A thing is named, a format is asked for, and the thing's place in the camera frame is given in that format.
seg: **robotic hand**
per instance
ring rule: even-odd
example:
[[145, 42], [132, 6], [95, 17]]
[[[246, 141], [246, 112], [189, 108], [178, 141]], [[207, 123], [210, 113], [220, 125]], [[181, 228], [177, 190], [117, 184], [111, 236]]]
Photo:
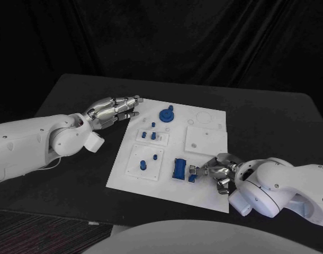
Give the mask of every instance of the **robotic hand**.
[[0, 180], [42, 169], [55, 159], [70, 156], [82, 147], [96, 152], [104, 139], [95, 130], [129, 119], [127, 112], [144, 100], [140, 96], [105, 98], [83, 114], [53, 115], [0, 124]]
[[323, 165], [294, 167], [277, 158], [243, 162], [220, 153], [202, 168], [190, 166], [189, 173], [213, 177], [220, 194], [229, 193], [225, 184], [235, 182], [236, 190], [228, 201], [242, 216], [255, 209], [275, 217], [288, 208], [323, 226]]

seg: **black curtain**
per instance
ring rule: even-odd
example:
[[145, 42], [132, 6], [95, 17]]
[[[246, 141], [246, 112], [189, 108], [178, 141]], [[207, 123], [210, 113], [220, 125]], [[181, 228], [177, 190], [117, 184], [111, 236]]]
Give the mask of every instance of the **black curtain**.
[[238, 86], [294, 0], [75, 0], [106, 77]]

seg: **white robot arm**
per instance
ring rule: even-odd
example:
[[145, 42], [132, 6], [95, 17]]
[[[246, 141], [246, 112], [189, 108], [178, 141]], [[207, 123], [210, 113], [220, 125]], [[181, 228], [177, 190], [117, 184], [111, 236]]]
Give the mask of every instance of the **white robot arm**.
[[190, 166], [189, 173], [212, 176], [220, 194], [229, 193], [225, 184], [235, 182], [236, 190], [228, 200], [242, 216], [255, 209], [275, 217], [288, 208], [323, 226], [323, 165], [294, 167], [277, 158], [242, 162], [220, 153], [202, 168]]
[[142, 102], [140, 96], [105, 98], [83, 114], [53, 115], [0, 124], [0, 180], [43, 168], [82, 147], [96, 152], [104, 139], [95, 130], [112, 126], [138, 112], [125, 112]]

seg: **blue object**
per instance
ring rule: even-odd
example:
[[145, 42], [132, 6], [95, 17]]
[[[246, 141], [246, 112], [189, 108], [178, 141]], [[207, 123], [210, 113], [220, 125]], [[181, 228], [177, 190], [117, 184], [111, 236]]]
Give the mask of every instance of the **blue object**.
[[174, 159], [173, 178], [180, 180], [186, 179], [186, 160], [183, 159]]
[[189, 175], [187, 181], [193, 183], [196, 181], [197, 175]]
[[147, 165], [145, 165], [145, 161], [144, 160], [140, 161], [140, 168], [141, 168], [141, 170], [147, 169]]
[[174, 120], [174, 107], [170, 105], [168, 109], [167, 110], [161, 110], [160, 112], [160, 120], [164, 122], [164, 123], [170, 123], [173, 120]]

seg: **black table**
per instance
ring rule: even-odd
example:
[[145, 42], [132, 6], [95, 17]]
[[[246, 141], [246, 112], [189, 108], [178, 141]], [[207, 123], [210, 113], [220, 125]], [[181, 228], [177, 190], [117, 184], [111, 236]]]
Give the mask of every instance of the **black table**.
[[[66, 74], [36, 116], [82, 113], [101, 98], [135, 94], [226, 111], [228, 150], [243, 160], [278, 157], [295, 166], [323, 164], [323, 119], [304, 94]], [[105, 144], [96, 153], [82, 149], [55, 169], [0, 183], [0, 210], [128, 226], [174, 219], [220, 221], [323, 250], [323, 227], [288, 209], [272, 219], [255, 211], [242, 217], [232, 207], [226, 214], [105, 188], [127, 124], [125, 120], [98, 131]]]

